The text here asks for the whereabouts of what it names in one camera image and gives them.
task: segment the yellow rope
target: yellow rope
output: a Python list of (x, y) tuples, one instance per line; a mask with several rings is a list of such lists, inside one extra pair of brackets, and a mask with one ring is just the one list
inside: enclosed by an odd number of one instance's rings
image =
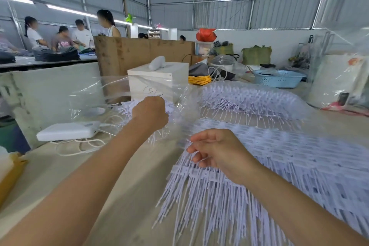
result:
[(188, 76), (188, 83), (193, 85), (206, 85), (211, 83), (213, 80), (210, 76)]

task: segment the person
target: person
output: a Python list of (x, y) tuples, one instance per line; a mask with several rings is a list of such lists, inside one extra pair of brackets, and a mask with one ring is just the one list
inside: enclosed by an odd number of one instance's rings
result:
[(120, 31), (116, 28), (113, 14), (109, 10), (99, 10), (97, 11), (97, 18), (102, 27), (108, 29), (109, 37), (120, 37)]
[(18, 52), (19, 49), (14, 46), (5, 36), (5, 30), (0, 27), (0, 50)]
[[(121, 132), (14, 226), (0, 246), (82, 245), (130, 158), (166, 123), (164, 99), (146, 97), (133, 108), (132, 119)], [(190, 140), (187, 151), (194, 154), (192, 160), (200, 167), (219, 168), (231, 181), (249, 189), (294, 245), (369, 245), (363, 236), (261, 165), (230, 130), (207, 129)]]
[(76, 20), (76, 26), (77, 29), (73, 30), (71, 34), (71, 38), (74, 41), (74, 43), (82, 46), (83, 48), (81, 50), (95, 47), (92, 33), (88, 29), (85, 29), (83, 20), (80, 19)]
[(39, 45), (43, 45), (49, 47), (48, 43), (41, 37), (41, 35), (37, 32), (38, 22), (34, 17), (27, 16), (24, 18), (24, 29), (25, 29), (25, 37), (30, 40), (30, 44), (32, 48), (37, 47)]
[(147, 33), (142, 33), (142, 32), (140, 32), (140, 33), (138, 34), (138, 38), (145, 38), (145, 39), (148, 39), (148, 38), (149, 38), (149, 36), (148, 36), (148, 34), (147, 34)]
[(51, 48), (53, 51), (59, 51), (63, 47), (73, 46), (78, 49), (78, 45), (69, 37), (69, 29), (66, 26), (60, 26), (59, 32), (51, 40)]

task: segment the white tank top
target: white tank top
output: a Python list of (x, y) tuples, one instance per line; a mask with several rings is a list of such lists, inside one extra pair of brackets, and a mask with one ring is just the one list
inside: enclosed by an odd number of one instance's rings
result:
[(108, 29), (108, 37), (113, 37), (113, 27), (115, 26), (111, 26), (109, 29)]

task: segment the red bag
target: red bag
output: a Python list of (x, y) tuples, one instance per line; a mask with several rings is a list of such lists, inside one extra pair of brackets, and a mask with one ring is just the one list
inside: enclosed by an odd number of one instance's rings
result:
[(200, 28), (196, 33), (197, 41), (201, 42), (214, 42), (217, 35), (213, 32), (215, 28)]

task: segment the light blue plastic basket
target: light blue plastic basket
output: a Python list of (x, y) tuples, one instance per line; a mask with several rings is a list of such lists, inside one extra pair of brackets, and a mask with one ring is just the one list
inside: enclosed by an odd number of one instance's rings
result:
[(304, 74), (294, 72), (278, 70), (279, 75), (263, 75), (260, 73), (265, 73), (263, 70), (256, 70), (255, 81), (256, 84), (263, 84), (267, 86), (273, 86), (275, 88), (295, 88), (298, 83), (305, 77)]

